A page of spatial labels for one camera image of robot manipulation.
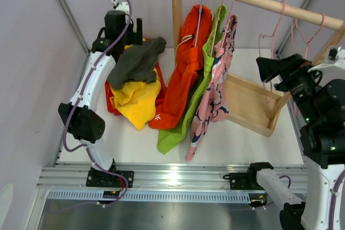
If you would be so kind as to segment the dark olive shorts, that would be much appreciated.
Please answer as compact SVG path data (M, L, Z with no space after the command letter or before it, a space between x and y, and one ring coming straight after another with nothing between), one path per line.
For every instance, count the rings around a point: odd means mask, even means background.
M154 68L158 63L158 56L165 50L166 43L164 38L157 37L126 49L107 78L110 86L121 90L129 81L155 82Z

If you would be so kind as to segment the orange shorts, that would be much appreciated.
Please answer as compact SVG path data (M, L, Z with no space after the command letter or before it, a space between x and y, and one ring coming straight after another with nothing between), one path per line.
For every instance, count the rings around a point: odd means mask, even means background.
M203 45L212 27L212 12L202 6L197 47L194 47L198 23L199 5L192 7L181 29L181 41L177 45L176 67L168 83L163 102L157 106L155 117L149 122L153 129L172 129L180 121L187 105L189 91L204 67Z

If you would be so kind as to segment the yellow shorts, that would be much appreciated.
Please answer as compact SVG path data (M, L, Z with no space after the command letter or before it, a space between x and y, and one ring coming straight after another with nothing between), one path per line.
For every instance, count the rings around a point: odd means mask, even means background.
M156 98L161 91L161 83L157 69L153 69L156 81L145 83L141 81L126 82L121 90L110 88L113 108L121 113L137 130L142 130L146 123L154 118Z

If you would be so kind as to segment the pink patterned shorts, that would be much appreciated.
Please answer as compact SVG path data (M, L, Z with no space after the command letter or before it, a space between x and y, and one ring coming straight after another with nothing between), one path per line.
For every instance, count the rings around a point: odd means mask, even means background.
M229 114L224 86L233 57L236 29L237 17L231 15L222 30L221 40L214 47L215 58L211 70L211 80L192 120L190 146L185 156L186 161L190 161L194 157L209 124L224 120Z

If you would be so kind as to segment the blue wire hanger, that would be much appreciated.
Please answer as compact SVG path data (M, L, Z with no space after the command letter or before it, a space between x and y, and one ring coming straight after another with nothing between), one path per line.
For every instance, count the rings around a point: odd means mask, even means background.
M197 42L198 42L198 37L199 37L199 28L200 28L201 16L202 16L202 6L203 6L203 0L200 0L199 11L198 11L198 23L197 23L197 30L195 34L194 47L197 47Z

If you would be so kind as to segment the lime green shorts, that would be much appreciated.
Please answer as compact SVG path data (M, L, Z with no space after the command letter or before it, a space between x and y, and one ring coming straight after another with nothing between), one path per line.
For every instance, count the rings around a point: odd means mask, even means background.
M187 135L187 129L192 124L192 120L201 102L203 93L211 80L211 70L214 62L214 55L213 57L211 57L210 51L213 35L215 33L216 17L219 7L215 12L212 12L211 33L208 37L207 42L203 45L204 67L198 72L198 79L192 89L189 91L187 105L185 107L184 113L176 127L167 130L158 129L157 149L162 154L168 153L171 149L173 149L176 145L178 145L182 140L185 139ZM221 37L219 26L224 20L225 13L226 7L223 6L220 13L218 28L216 31L215 44L219 42Z

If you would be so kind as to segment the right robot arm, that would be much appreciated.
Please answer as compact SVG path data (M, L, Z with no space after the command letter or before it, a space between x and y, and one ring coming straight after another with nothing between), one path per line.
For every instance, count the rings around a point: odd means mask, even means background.
M344 185L344 80L320 86L322 70L299 54L256 59L260 79L280 77L276 90L291 94L305 125L300 130L308 169L307 197L297 197L268 162L252 163L247 185L263 188L279 209L283 229L339 229Z

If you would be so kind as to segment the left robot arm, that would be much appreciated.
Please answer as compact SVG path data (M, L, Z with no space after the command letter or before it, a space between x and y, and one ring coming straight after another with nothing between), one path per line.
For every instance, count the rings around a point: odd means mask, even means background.
M85 148L92 167L99 170L98 181L110 187L116 183L117 174L110 168L114 165L104 143L105 121L96 113L97 104L105 82L115 67L116 60L127 45L141 45L142 19L137 19L134 30L132 13L110 10L106 13L105 25L92 44L86 72L77 91L68 103L61 103L58 113L64 124L63 146L68 152Z

